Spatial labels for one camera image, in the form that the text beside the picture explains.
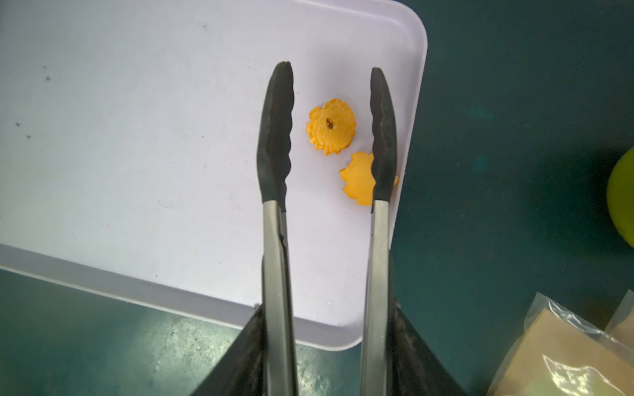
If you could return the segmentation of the clear zip bag underneath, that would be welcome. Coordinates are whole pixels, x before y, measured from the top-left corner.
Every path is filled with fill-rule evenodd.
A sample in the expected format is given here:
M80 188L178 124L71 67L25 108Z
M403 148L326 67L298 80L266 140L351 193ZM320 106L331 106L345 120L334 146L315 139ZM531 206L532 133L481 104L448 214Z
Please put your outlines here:
M634 293L628 290L605 329L609 336L631 350L633 349L633 301Z

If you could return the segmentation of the clear zip bag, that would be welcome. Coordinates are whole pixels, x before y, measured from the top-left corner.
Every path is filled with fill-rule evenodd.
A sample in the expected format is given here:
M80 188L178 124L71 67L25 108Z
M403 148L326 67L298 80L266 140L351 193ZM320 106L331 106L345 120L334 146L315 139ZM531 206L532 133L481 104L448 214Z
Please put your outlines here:
M631 395L633 349L538 293L490 395Z

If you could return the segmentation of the ring flower cookie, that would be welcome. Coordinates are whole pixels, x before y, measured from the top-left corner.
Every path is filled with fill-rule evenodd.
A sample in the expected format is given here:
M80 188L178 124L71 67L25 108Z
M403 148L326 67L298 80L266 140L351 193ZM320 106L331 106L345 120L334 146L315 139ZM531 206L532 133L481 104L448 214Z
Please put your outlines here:
M356 135L356 119L351 107L334 98L323 107L315 107L309 114L306 133L316 150L326 156L339 154L351 145Z

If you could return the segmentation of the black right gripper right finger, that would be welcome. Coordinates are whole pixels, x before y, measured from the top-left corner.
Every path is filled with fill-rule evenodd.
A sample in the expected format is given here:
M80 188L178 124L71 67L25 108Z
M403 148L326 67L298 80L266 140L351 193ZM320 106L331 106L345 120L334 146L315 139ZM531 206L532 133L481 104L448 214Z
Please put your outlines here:
M391 395L466 394L417 333L399 305L395 305L392 317L391 354Z

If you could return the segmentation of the lavender plastic tray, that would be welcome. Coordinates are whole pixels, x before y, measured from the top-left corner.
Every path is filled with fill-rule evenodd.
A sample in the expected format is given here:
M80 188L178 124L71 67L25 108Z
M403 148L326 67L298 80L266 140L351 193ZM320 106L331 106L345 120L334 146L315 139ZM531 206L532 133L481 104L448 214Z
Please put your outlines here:
M295 336L358 345L371 211L339 172L371 148L378 67L404 176L427 49L395 1L2 2L2 268L244 326L262 300L259 125L288 61ZM356 135L326 156L306 125L334 98Z

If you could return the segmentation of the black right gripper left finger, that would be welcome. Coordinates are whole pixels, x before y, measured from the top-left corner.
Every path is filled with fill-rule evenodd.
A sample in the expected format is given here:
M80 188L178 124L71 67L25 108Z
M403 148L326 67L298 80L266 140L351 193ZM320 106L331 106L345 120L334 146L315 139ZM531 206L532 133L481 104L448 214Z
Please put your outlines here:
M258 307L192 395L264 395L264 347L264 310Z

